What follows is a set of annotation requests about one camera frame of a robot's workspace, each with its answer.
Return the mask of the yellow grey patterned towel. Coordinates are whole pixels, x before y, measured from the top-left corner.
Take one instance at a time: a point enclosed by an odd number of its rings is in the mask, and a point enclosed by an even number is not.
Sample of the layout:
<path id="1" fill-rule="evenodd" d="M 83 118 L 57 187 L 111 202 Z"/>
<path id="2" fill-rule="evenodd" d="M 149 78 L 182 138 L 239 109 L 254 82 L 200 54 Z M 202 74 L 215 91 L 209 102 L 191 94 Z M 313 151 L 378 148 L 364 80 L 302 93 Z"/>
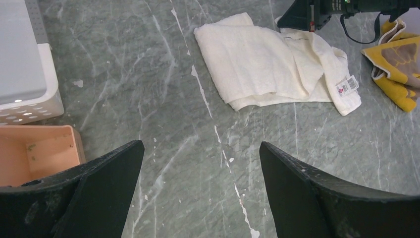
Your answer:
<path id="1" fill-rule="evenodd" d="M 403 111 L 411 112 L 420 98 L 420 36 L 406 31 L 403 20 L 386 21 L 374 47 L 361 50 L 372 64 L 371 78 Z"/>

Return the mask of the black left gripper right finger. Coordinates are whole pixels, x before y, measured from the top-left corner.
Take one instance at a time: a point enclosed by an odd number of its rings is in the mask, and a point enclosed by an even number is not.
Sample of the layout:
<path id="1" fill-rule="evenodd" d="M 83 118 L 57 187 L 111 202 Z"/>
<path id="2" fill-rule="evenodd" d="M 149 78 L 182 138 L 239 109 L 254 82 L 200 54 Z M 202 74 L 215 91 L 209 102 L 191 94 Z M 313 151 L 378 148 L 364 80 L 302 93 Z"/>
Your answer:
<path id="1" fill-rule="evenodd" d="M 268 142 L 259 150 L 279 238 L 417 238 L 420 198 L 361 186 Z"/>

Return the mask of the white perforated plastic basket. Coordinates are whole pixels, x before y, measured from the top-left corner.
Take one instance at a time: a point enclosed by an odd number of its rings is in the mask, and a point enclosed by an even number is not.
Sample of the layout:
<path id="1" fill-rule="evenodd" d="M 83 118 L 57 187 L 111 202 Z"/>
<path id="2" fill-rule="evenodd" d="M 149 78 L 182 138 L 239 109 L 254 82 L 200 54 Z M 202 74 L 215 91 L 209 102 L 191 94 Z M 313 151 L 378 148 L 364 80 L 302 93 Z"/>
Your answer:
<path id="1" fill-rule="evenodd" d="M 0 124 L 20 125 L 64 113 L 37 0 L 0 2 Z"/>

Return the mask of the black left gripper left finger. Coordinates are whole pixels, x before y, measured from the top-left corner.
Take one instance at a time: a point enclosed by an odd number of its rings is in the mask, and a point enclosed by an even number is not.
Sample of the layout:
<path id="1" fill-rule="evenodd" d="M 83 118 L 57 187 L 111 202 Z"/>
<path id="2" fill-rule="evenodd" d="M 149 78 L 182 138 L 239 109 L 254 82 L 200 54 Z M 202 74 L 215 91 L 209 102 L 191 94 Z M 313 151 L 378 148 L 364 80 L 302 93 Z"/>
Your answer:
<path id="1" fill-rule="evenodd" d="M 1 237 L 121 237 L 144 152 L 133 140 L 54 175 L 1 187 Z"/>

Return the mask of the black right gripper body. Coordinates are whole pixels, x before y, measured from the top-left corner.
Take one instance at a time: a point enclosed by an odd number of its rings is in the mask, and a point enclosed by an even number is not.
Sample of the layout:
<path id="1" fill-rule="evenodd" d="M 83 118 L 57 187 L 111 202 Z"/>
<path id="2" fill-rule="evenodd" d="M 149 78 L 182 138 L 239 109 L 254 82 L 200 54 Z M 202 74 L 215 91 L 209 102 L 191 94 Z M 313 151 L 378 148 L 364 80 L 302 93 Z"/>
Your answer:
<path id="1" fill-rule="evenodd" d="M 334 14 L 349 18 L 357 13 L 380 12 L 396 20 L 415 7 L 420 7 L 418 0 L 296 0 L 277 21 L 277 27 L 314 32 Z"/>

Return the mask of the orange compartment organiser tray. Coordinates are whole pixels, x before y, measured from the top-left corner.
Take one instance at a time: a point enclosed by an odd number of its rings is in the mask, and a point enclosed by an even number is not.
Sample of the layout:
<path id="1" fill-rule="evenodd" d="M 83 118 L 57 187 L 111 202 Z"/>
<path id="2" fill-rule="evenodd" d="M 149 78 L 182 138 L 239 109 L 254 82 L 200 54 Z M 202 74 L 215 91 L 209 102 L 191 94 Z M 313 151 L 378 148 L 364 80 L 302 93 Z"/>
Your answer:
<path id="1" fill-rule="evenodd" d="M 81 136 L 69 125 L 0 128 L 1 186 L 20 186 L 85 162 Z"/>

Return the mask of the white terry towel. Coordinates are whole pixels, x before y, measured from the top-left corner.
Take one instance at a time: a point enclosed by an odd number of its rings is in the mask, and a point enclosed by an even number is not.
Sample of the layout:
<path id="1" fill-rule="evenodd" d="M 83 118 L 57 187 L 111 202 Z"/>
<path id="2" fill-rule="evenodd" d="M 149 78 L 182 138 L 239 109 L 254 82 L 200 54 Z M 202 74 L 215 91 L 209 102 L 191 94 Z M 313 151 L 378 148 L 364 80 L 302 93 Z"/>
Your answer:
<path id="1" fill-rule="evenodd" d="M 240 13 L 194 30 L 211 78 L 238 111 L 297 102 L 332 102 L 346 116 L 361 105 L 344 51 L 315 33 L 255 26 Z"/>

